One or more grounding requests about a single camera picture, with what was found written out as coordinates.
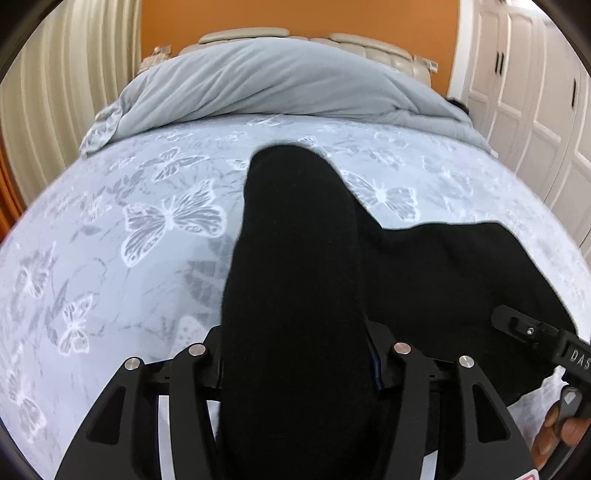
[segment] hand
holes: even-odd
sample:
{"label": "hand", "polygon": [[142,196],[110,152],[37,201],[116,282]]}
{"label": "hand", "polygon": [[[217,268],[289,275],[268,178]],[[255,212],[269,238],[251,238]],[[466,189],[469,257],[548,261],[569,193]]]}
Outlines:
{"label": "hand", "polygon": [[[548,411],[544,424],[534,440],[531,455],[534,458],[535,467],[540,470],[548,461],[555,448],[560,443],[554,434],[554,424],[558,420],[558,403],[552,405]],[[568,419],[560,430],[561,440],[570,447],[579,444],[589,428],[591,419]]]}

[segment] curtain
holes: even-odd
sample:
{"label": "curtain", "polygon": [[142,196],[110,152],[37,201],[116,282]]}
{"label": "curtain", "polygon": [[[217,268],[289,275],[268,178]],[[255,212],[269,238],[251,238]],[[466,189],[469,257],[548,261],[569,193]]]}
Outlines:
{"label": "curtain", "polygon": [[141,0],[64,0],[29,38],[0,85],[8,163],[29,205],[77,158],[96,113],[141,61]]}
{"label": "curtain", "polygon": [[0,134],[0,241],[4,240],[24,211],[6,159],[4,141]]}

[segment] white wardrobe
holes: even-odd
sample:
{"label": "white wardrobe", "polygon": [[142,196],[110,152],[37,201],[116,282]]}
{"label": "white wardrobe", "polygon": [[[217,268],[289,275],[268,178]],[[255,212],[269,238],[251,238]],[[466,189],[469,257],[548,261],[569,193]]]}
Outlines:
{"label": "white wardrobe", "polygon": [[475,0],[474,22],[463,94],[474,125],[591,264],[589,75],[552,21],[519,0]]}

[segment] light blue bedspread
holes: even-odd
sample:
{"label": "light blue bedspread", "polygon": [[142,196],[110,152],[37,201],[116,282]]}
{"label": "light blue bedspread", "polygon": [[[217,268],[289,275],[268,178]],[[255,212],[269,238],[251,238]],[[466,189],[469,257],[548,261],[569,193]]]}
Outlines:
{"label": "light blue bedspread", "polygon": [[[589,339],[591,276],[580,252],[482,150],[391,125],[306,116],[164,127],[77,161],[0,250],[0,417],[44,479],[127,357],[169,358],[219,323],[249,159],[285,141],[325,155],[386,228],[502,222]],[[555,377],[512,409],[526,437],[559,389]]]}

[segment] beige tufted headboard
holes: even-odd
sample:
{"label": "beige tufted headboard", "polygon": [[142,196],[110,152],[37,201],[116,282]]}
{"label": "beige tufted headboard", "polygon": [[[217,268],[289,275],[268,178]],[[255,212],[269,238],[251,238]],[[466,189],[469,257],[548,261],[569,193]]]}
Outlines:
{"label": "beige tufted headboard", "polygon": [[285,28],[238,28],[236,30],[224,30],[204,35],[197,44],[182,49],[179,55],[220,43],[257,37],[297,38],[299,40],[313,41],[341,48],[361,57],[390,65],[417,79],[419,82],[429,87],[431,86],[431,75],[427,66],[422,61],[414,59],[406,50],[383,41],[374,40],[373,38],[346,33],[333,33],[328,38],[306,38],[290,36],[289,30]]}

